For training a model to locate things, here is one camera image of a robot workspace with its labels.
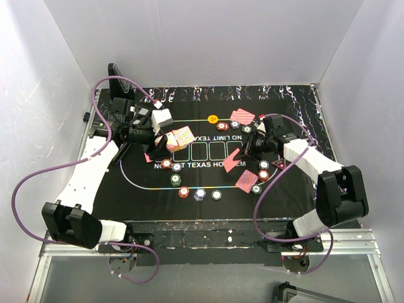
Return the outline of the red poker chip stack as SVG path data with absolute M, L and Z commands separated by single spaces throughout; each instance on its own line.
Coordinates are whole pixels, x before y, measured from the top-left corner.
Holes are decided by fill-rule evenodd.
M 180 198 L 186 198 L 189 195 L 189 188 L 186 186 L 180 187 L 179 188 L 179 197 Z

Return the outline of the blue poker chip stack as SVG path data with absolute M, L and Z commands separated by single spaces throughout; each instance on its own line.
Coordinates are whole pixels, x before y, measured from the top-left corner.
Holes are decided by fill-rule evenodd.
M 198 188 L 194 193 L 194 199 L 196 201 L 203 201 L 206 196 L 206 191 L 203 188 Z

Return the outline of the yellow big blind button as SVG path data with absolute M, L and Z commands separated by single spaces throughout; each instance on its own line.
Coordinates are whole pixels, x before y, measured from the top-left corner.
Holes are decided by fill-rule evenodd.
M 218 116 L 212 114 L 212 115 L 209 115 L 209 116 L 208 116 L 207 121 L 208 121 L 210 124 L 216 124 L 216 123 L 219 121 L 219 118 L 218 118 Z

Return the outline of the red cards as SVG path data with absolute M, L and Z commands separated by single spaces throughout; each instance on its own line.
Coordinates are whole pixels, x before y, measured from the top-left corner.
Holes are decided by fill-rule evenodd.
M 239 177 L 235 186 L 244 191 L 245 193 L 250 193 L 251 188 L 255 185 L 259 177 L 249 170 L 245 170 Z
M 237 109 L 234 110 L 230 116 L 230 121 L 237 121 L 242 125 L 248 125 L 253 122 L 255 115 L 244 110 Z
M 154 160 L 152 160 L 152 158 L 147 153 L 144 153 L 144 156 L 145 156 L 145 160 L 146 160 L 147 163 L 153 163 L 154 162 Z

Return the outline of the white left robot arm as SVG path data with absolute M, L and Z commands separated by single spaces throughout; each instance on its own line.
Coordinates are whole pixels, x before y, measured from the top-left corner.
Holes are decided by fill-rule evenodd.
M 109 165 L 124 146 L 144 145 L 149 157 L 165 148 L 166 139 L 156 139 L 173 119 L 161 102 L 147 105 L 126 98 L 115 98 L 110 112 L 98 116 L 101 121 L 95 128 L 102 129 L 102 133 L 86 140 L 82 163 L 74 168 L 56 201 L 43 206 L 42 217 L 55 242 L 87 249 L 112 242 L 118 251 L 126 253 L 134 245 L 133 235 L 126 232 L 127 225 L 99 220 L 92 214 L 97 191 Z

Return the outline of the red playing card box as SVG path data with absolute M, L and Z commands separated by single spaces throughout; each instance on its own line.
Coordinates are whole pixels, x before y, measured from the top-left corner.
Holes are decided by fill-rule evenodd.
M 189 126 L 184 126 L 180 129 L 175 129 L 162 136 L 162 139 L 166 139 L 166 149 L 169 152 L 174 153 L 179 150 L 185 149 L 188 145 L 194 142 L 194 134 Z

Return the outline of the black red all-in triangle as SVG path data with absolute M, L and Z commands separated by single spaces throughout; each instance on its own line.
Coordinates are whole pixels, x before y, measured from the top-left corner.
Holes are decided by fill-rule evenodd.
M 275 160 L 274 162 L 271 163 L 273 166 L 275 166 L 276 168 L 283 170 L 286 168 L 287 164 L 284 158 Z

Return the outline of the green chips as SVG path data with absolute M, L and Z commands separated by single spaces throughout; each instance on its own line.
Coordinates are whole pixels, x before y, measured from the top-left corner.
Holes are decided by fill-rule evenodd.
M 261 194 L 262 193 L 262 187 L 258 184 L 255 184 L 252 188 L 251 188 L 251 192 L 253 194 Z
M 179 187 L 181 185 L 181 177 L 179 174 L 172 174 L 170 177 L 170 183 L 173 187 Z
M 244 126 L 242 127 L 241 131 L 242 131 L 243 133 L 245 133 L 245 134 L 249 134 L 249 133 L 251 133 L 252 129 L 251 129 L 250 126 L 244 125 Z

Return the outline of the green poker chip stack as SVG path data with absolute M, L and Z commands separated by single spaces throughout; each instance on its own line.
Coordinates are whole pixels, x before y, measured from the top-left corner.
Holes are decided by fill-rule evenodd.
M 220 200 L 221 198 L 222 198 L 222 193 L 221 193 L 221 191 L 219 191 L 219 190 L 214 190 L 212 193 L 211 193 L 211 197 L 212 197 L 212 199 L 214 199 L 214 200 Z

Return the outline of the blue chips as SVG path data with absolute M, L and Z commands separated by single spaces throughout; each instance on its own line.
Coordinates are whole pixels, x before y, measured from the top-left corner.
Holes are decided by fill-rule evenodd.
M 270 164 L 269 164 L 268 161 L 266 161 L 266 160 L 261 160 L 261 161 L 259 162 L 259 169 L 260 169 L 260 170 L 268 170 L 269 167 L 270 167 Z
M 172 170 L 174 172 L 180 172 L 182 170 L 182 165 L 180 163 L 173 163 Z
M 232 129 L 239 129 L 240 128 L 240 122 L 239 121 L 232 121 L 231 123 L 230 123 L 230 127 L 232 128 Z

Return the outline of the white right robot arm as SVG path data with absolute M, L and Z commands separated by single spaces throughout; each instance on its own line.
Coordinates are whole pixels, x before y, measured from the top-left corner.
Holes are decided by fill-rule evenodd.
M 286 243 L 293 251 L 300 251 L 321 232 L 368 216 L 369 204 L 361 170 L 355 166 L 344 166 L 324 156 L 315 147 L 309 133 L 305 138 L 294 134 L 285 125 L 288 116 L 266 114 L 259 118 L 260 125 L 252 127 L 243 144 L 231 160 L 249 157 L 260 160 L 264 153 L 277 153 L 289 164 L 271 181 L 258 201 L 263 202 L 269 190 L 292 167 L 298 167 L 316 184 L 315 208 L 287 225 L 282 238 L 276 238 L 260 232 L 265 239 Z

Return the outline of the red card being dealt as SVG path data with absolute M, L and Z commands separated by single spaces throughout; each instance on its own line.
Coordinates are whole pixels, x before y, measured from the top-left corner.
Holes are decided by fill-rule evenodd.
M 241 161 L 240 148 L 236 148 L 224 161 L 223 167 L 229 173 Z

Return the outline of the red chips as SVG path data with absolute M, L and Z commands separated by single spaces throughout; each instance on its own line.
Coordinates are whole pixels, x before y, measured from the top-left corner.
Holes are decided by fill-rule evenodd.
M 216 127 L 217 127 L 217 129 L 218 129 L 219 131 L 226 131 L 226 130 L 229 129 L 229 125 L 228 125 L 226 122 L 219 122 L 219 123 L 216 125 Z
M 261 182 L 266 182 L 270 178 L 270 175 L 267 170 L 260 170 L 258 172 L 258 177 Z
M 161 168 L 163 169 L 169 169 L 172 166 L 172 162 L 170 159 L 164 159 L 161 161 Z

